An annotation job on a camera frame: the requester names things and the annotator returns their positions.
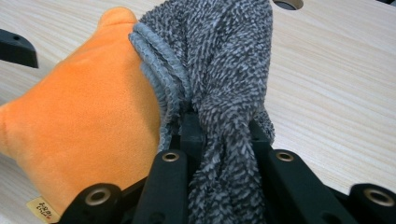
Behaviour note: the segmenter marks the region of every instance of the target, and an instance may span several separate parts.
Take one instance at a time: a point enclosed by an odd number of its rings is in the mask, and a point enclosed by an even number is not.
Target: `screw hole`
[[[282,161],[293,161],[294,160],[294,157],[287,152],[278,152],[278,153],[276,153],[276,156],[278,159],[280,159]]]
[[[392,207],[395,204],[395,201],[388,194],[377,189],[365,189],[364,195],[373,203],[382,206]]]
[[[334,214],[331,214],[331,213],[328,213],[328,212],[324,212],[324,213],[322,213],[321,217],[326,223],[329,223],[329,224],[341,224],[340,218],[338,218]]]
[[[96,206],[105,203],[110,198],[110,190],[99,188],[92,190],[85,198],[85,203],[90,206]]]
[[[303,7],[303,0],[274,0],[274,3],[286,10],[298,10]]]
[[[163,160],[164,161],[177,161],[178,154],[176,154],[174,152],[168,152],[166,154],[163,154]]]
[[[153,213],[149,216],[150,224],[163,224],[165,222],[165,215],[163,213]]]

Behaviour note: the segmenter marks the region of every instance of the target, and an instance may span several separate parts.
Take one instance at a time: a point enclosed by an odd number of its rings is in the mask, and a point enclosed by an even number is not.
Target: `tag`
[[[33,199],[26,206],[32,213],[45,223],[57,223],[61,217],[53,210],[42,197]]]

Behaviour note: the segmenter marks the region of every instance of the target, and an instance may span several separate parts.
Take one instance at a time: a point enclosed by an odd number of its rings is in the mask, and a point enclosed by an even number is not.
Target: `gray fuzzy fabric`
[[[141,20],[185,67],[207,141],[190,184],[190,223],[264,223],[248,124],[273,141],[264,109],[270,64],[268,0],[170,0]]]
[[[181,131],[179,127],[183,113],[191,103],[190,79],[170,46],[145,24],[136,24],[129,38],[143,61],[141,69],[159,102],[160,152],[169,148],[172,134],[179,134]]]

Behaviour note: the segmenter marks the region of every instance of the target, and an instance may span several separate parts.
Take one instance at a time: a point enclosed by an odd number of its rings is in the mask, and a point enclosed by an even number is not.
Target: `light wood surface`
[[[161,2],[1,0],[0,29],[31,41],[40,68],[0,62],[0,105],[83,43],[105,10],[124,6],[140,17]],[[274,148],[297,152],[324,184],[344,193],[364,182],[396,191],[396,7],[304,0],[297,11],[273,9],[266,108]],[[40,223],[25,207],[36,196],[17,164],[0,156],[0,223]]]

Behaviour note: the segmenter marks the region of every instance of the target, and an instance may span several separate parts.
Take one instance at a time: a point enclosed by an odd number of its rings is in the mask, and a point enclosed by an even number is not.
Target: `orange fabric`
[[[109,10],[87,42],[0,107],[0,151],[60,214],[90,185],[125,189],[149,173],[160,108],[128,40],[136,22]]]

